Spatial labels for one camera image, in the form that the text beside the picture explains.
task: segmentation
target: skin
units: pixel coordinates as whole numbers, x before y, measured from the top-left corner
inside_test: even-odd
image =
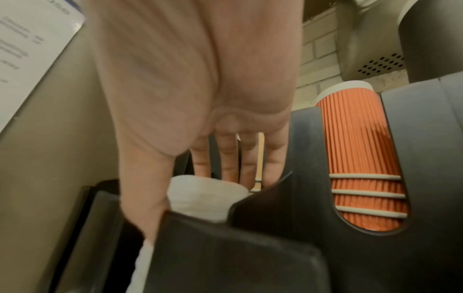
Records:
[[[121,207],[152,243],[175,157],[191,150],[210,176],[216,136],[222,179],[263,185],[285,164],[299,72],[302,0],[87,0],[100,79],[116,129]],[[236,134],[242,140],[241,175]]]

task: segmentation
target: white brick tile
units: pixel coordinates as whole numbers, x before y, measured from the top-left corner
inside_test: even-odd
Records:
[[[313,43],[307,43],[302,46],[302,53],[300,56],[300,63],[304,64],[313,60]]]
[[[300,67],[298,87],[313,84],[339,74],[338,57],[336,54],[326,55]]]
[[[327,16],[328,14],[331,14],[331,13],[333,13],[333,12],[335,12],[335,11],[336,11],[336,7],[331,7],[330,9],[327,9],[327,10],[323,11],[323,12],[320,13],[319,15],[316,15],[316,16],[312,17],[311,19],[305,21],[305,22],[302,24],[302,26],[303,26],[303,27],[306,27],[306,26],[308,26],[309,24],[311,24],[311,23],[313,23],[313,22],[319,20],[320,18],[323,18],[323,17]]]
[[[390,73],[364,79],[371,84],[375,92],[382,92],[388,89],[400,87],[409,84],[407,70],[398,70]]]
[[[303,86],[296,89],[294,95],[293,111],[313,107],[313,103],[317,98],[317,87],[314,84]]]
[[[315,41],[315,52],[317,58],[331,54],[336,51],[336,32],[332,32]]]
[[[302,29],[303,43],[308,43],[332,31],[335,31],[337,25],[338,22],[336,19],[336,13],[328,14],[327,16],[320,18],[313,23],[310,23]]]
[[[335,76],[335,77],[332,77],[332,78],[328,78],[328,79],[325,79],[324,81],[320,81],[318,84],[320,86],[320,92],[318,94],[320,94],[321,92],[323,92],[324,90],[326,90],[327,88],[329,88],[330,86],[333,86],[335,84],[340,84],[342,83],[342,78],[341,76]]]

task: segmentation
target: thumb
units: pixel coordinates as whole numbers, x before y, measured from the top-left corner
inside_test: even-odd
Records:
[[[164,212],[175,157],[118,135],[121,208],[154,245]]]

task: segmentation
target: orange corrugated cup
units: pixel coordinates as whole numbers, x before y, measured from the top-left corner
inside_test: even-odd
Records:
[[[405,188],[379,96],[350,81],[321,93],[331,188],[343,217],[368,230],[400,226],[408,213]]]

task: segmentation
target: gray cylinder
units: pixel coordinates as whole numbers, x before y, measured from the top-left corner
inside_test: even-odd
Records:
[[[411,83],[463,71],[463,0],[418,0],[399,35]]]

